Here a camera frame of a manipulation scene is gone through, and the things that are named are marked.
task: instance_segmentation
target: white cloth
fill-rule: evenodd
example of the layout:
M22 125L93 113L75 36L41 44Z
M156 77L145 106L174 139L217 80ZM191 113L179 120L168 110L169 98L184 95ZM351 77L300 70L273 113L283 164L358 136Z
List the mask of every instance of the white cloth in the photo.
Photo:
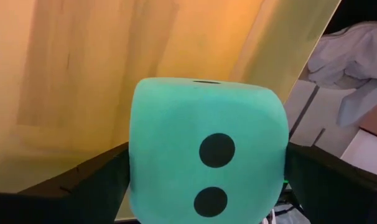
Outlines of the white cloth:
M307 63L311 82L357 88L342 100L337 123L348 126L377 105L377 22L362 22L323 36Z

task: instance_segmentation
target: foam dice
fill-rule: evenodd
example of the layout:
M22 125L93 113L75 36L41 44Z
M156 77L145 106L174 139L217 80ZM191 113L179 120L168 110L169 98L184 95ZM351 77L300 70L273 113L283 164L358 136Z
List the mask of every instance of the foam dice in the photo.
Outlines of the foam dice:
M129 133L133 213L142 224L259 223L280 194L287 143L271 90L142 80Z

